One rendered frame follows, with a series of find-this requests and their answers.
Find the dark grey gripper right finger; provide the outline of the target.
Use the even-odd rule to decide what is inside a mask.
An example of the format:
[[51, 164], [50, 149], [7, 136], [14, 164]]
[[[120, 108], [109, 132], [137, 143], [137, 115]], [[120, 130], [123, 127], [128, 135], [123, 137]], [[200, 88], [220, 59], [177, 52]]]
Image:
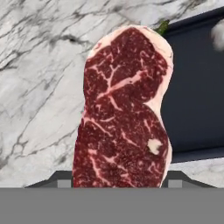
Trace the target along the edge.
[[213, 185], [209, 185], [198, 180], [189, 178], [182, 171], [168, 171], [167, 176], [162, 184], [163, 188], [214, 188]]

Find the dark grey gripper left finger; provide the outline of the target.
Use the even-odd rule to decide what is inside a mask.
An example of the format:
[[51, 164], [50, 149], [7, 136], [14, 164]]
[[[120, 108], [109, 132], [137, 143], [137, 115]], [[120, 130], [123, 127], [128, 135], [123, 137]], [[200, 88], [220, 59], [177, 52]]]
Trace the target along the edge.
[[56, 171], [49, 179], [42, 180], [32, 185], [28, 185], [28, 188], [72, 188], [73, 177], [71, 171]]

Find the raw red marbled steak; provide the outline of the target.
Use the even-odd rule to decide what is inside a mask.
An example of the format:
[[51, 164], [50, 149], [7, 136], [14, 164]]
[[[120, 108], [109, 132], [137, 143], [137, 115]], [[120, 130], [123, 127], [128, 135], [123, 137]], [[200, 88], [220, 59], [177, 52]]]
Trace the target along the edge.
[[100, 39], [84, 67], [74, 147], [76, 187], [160, 187], [172, 146], [160, 109], [173, 71], [168, 42], [126, 25]]

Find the dark grey tray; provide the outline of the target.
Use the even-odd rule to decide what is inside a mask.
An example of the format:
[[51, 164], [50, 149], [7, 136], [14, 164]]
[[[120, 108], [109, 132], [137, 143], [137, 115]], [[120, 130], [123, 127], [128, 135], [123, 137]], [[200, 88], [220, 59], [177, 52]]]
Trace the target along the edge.
[[174, 69], [162, 103], [172, 161], [224, 157], [224, 52], [213, 48], [211, 30], [224, 6], [170, 24]]

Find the white garlic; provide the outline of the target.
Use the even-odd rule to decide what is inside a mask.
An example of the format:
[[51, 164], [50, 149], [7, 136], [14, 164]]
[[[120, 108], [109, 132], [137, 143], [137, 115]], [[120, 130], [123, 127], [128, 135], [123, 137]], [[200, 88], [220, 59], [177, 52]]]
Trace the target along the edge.
[[211, 30], [213, 47], [216, 51], [224, 51], [224, 18]]

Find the green asparagus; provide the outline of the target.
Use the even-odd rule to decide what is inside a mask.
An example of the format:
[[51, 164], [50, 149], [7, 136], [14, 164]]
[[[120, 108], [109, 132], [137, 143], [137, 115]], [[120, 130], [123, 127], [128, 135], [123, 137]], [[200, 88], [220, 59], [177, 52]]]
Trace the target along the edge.
[[158, 28], [155, 29], [155, 32], [158, 33], [159, 35], [163, 35], [165, 31], [168, 29], [170, 21], [169, 20], [164, 20], [160, 23]]

